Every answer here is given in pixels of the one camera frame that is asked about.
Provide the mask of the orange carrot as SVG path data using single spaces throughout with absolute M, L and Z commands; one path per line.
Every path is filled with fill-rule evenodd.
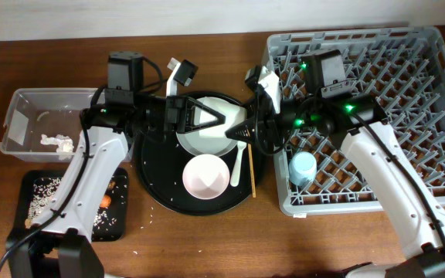
M 105 208 L 107 209 L 110 207 L 111 202 L 112 202 L 111 197 L 109 195 L 104 195 L 101 200 L 100 207 L 102 209 L 105 209 Z

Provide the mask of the light blue cup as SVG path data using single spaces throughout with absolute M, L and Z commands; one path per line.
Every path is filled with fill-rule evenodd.
M 299 187 L 311 183 L 317 174 L 317 161 L 312 153 L 297 152 L 288 165 L 289 181 Z

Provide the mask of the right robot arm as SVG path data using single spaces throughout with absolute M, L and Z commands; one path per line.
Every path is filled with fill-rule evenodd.
M 252 100 L 253 116 L 226 136 L 265 155 L 280 151 L 293 132 L 316 127 L 359 170 L 389 217 L 405 261 L 363 263 L 338 277 L 445 277 L 445 209 L 403 153 L 385 111 L 369 95 L 284 100 L 275 112 Z

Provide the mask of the white plastic fork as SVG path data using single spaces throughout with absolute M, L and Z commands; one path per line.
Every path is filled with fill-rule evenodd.
M 239 184 L 240 173 L 241 173 L 241 164 L 242 164 L 242 160 L 243 160 L 243 152 L 247 147 L 247 143 L 245 143 L 243 141 L 238 141 L 236 146 L 237 146 L 236 160 L 235 160 L 235 164 L 233 165 L 233 171 L 232 171 L 230 182 L 229 182 L 229 184 L 232 187 L 236 187 Z

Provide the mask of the brown food chunk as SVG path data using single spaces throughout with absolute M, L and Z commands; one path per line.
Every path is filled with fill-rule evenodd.
M 107 190 L 110 191 L 110 190 L 114 189 L 115 185 L 116 185 L 115 181 L 110 181 L 107 186 Z

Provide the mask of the food scraps and rice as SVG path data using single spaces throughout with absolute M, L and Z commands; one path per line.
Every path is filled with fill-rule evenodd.
M 115 181 L 116 185 L 114 189 L 110 191 L 106 190 L 105 195 L 109 195 L 112 202 L 110 207 L 106 209 L 99 206 L 93 222 L 92 234 L 99 231 L 111 232 L 112 227 L 118 223 L 120 216 L 123 215 L 123 209 L 126 208 L 128 193 L 127 177 L 125 175 L 118 175 L 112 177 L 110 181 Z M 39 215 L 51 201 L 60 182 L 61 178 L 40 178 L 34 182 L 32 186 L 32 200 L 24 221 L 24 226 L 27 229 L 31 226 L 32 220 Z

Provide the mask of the pink bowl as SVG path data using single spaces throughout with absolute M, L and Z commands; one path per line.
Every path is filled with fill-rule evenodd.
M 185 190 L 201 200 L 219 197 L 227 189 L 229 180 L 228 166 L 222 158 L 213 154 L 193 157 L 182 172 Z

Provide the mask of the white tissue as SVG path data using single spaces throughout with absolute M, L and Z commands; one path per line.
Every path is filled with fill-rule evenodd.
M 60 161 L 70 159 L 73 156 L 73 139 L 62 134 L 57 134 L 55 137 L 48 137 L 45 134 L 41 135 L 40 144 L 56 146 L 56 153 Z

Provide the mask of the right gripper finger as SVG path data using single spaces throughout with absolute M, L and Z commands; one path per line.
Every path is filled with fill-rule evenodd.
M 254 96 L 250 99 L 248 99 L 247 102 L 243 103 L 241 105 L 246 110 L 247 116 L 259 116 L 260 115 L 260 109 L 262 108 L 261 104 L 261 97 Z
M 255 117 L 250 117 L 229 128 L 225 135 L 227 138 L 236 141 L 256 141 L 257 139 L 262 139 L 261 131 L 263 131 L 263 120 L 256 120 Z

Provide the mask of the wooden chopstick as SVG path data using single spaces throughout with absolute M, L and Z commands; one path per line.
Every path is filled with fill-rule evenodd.
M 248 157 L 249 157 L 249 169 L 250 169 L 250 181 L 251 181 L 251 191 L 252 191 L 252 198 L 256 197 L 256 181 L 255 181 L 255 174 L 254 174 L 254 166 L 253 166 L 253 149 L 252 145 L 248 144 Z

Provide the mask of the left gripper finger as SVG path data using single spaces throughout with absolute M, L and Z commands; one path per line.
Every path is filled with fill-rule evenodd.
M 211 127 L 216 127 L 219 126 L 221 124 L 225 123 L 225 119 L 218 119 L 216 118 L 215 120 L 210 120 L 207 122 L 201 122 L 199 121 L 198 123 L 195 122 L 195 120 L 191 120 L 188 124 L 185 125 L 185 132 L 186 133 L 191 133 L 191 132 L 195 132 L 195 131 L 200 131 L 200 130 L 204 130 L 204 129 L 208 129 Z
M 216 118 L 218 119 L 226 119 L 226 117 L 218 112 L 217 110 L 212 109 L 211 107 L 208 107 L 207 105 L 203 104 L 201 101 L 193 98 L 193 97 L 186 97 L 187 102 L 187 112 L 186 117 L 188 121 L 194 120 L 195 116 L 195 108 L 199 108 L 201 111 L 206 112 L 208 115 L 214 117 L 214 120 Z

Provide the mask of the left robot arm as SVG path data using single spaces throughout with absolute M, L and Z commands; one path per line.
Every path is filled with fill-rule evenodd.
M 129 152 L 129 140 L 146 128 L 161 136 L 224 124 L 224 114 L 190 96 L 136 94 L 93 101 L 80 112 L 80 142 L 55 194 L 32 228 L 8 246 L 13 277 L 104 277 L 91 246 L 93 223 L 108 183 Z

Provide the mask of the grey plate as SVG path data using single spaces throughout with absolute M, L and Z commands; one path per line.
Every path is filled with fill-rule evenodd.
M 246 109 L 218 97 L 202 97 L 198 101 L 225 116 L 225 123 L 214 127 L 193 131 L 187 134 L 176 134 L 179 144 L 190 154 L 213 154 L 223 156 L 230 152 L 237 141 L 229 139 L 226 131 L 246 119 Z

